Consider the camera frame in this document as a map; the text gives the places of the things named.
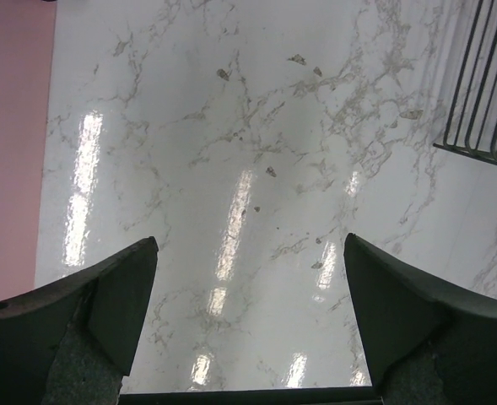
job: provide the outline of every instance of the glossy floor surface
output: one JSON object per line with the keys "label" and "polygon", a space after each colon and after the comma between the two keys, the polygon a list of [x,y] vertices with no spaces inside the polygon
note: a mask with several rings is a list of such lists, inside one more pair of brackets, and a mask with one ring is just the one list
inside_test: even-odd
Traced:
{"label": "glossy floor surface", "polygon": [[58,4],[36,284],[157,238],[125,392],[370,384],[348,232],[497,297],[497,167],[431,146],[469,11]]}

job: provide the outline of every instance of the marble floor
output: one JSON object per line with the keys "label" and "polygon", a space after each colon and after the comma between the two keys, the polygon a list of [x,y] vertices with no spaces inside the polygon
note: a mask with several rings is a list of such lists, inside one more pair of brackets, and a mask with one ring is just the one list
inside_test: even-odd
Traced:
{"label": "marble floor", "polygon": [[369,385],[348,232],[497,298],[497,167],[431,146],[468,4],[58,3],[35,282],[156,237],[124,392]]}

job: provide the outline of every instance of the gray textured surface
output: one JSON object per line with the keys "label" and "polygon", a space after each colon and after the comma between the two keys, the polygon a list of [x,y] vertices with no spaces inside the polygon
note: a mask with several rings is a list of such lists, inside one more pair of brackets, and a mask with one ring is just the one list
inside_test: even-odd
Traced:
{"label": "gray textured surface", "polygon": [[84,328],[84,299],[79,303],[47,378],[42,405],[115,405],[122,373]]}
{"label": "gray textured surface", "polygon": [[453,405],[443,393],[429,345],[418,348],[391,370],[383,399],[385,405]]}

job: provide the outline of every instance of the metal railing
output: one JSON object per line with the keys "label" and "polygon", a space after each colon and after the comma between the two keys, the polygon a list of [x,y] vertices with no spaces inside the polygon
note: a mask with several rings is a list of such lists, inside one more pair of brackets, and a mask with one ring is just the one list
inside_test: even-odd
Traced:
{"label": "metal railing", "polygon": [[441,143],[497,165],[497,2],[479,0]]}

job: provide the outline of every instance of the pink wall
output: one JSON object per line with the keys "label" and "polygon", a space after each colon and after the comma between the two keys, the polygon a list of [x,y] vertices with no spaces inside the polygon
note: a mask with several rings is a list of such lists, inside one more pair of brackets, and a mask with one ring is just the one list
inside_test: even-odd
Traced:
{"label": "pink wall", "polygon": [[55,7],[0,0],[0,300],[34,286]]}

